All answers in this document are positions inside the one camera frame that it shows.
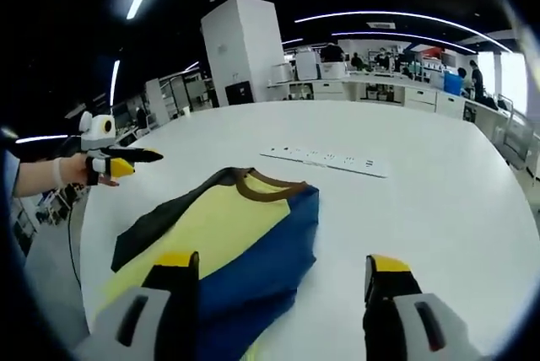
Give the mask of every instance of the round table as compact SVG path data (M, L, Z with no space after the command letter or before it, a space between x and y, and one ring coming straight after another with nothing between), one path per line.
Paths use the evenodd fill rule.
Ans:
M93 187L81 237L91 326L112 275L116 237L158 204L228 166L320 190L317 262L296 304L262 336L263 360L365 359L365 257L405 261L424 292L492 353L532 299L540 240L505 161L471 123L402 107L336 101L237 105L182 117L137 140L165 158L117 188ZM261 156L269 147L386 160L385 179Z

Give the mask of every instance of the window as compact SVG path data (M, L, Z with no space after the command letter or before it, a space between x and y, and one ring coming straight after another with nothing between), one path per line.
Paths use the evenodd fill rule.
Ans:
M483 87L486 92L495 95L495 57L492 51L478 53L478 68L482 72Z
M527 70L521 53L502 53L502 95L514 102L514 108L527 113Z

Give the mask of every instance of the electrical outlet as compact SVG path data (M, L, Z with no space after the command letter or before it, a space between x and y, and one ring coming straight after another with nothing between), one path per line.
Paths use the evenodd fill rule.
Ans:
M373 175L380 178L388 176L388 165L381 159L365 159L354 156L340 156L337 154L324 154L317 150L304 148L268 148L261 155L277 159L299 161L305 164L314 164L337 170L346 170L359 174Z

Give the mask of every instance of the black ceiling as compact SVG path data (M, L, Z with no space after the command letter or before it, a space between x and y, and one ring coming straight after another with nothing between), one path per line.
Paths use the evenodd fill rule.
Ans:
M146 80L204 65L200 19L226 0L144 0L126 21L132 0L11 0L8 123L22 136L55 133L77 102L108 93L113 62L121 60L117 98L141 92ZM370 16L296 19L350 10L422 13L481 32L508 29L496 0L268 0L276 5L284 40L330 40L335 31L369 30ZM377 21L388 20L375 17ZM397 31L449 41L471 36L443 24L390 17ZM33 117L40 123L28 121Z

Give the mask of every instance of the finger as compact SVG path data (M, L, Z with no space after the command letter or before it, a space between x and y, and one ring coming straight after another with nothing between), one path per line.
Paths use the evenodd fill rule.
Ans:
M98 179L98 182L100 184L103 184L105 186L119 186L118 182L112 180L109 177L105 177L104 175L100 175L100 178Z

